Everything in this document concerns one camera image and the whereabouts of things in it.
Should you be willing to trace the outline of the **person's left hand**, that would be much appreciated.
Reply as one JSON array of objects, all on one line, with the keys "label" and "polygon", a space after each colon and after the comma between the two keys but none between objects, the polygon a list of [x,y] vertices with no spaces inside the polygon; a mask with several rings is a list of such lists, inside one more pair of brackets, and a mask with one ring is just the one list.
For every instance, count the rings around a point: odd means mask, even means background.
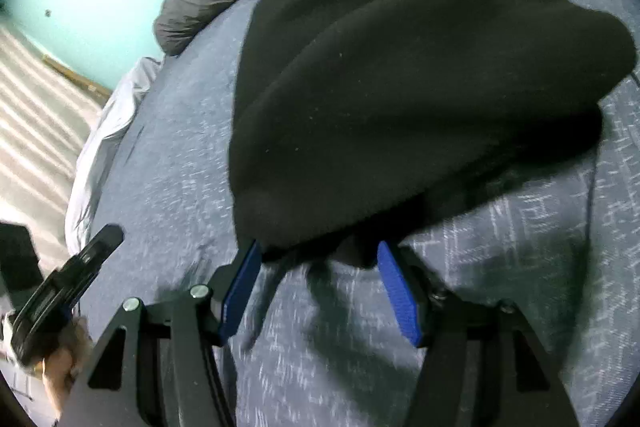
[{"label": "person's left hand", "polygon": [[84,369],[93,349],[87,317],[74,317],[58,340],[58,349],[42,360],[42,382],[59,419],[76,377]]}]

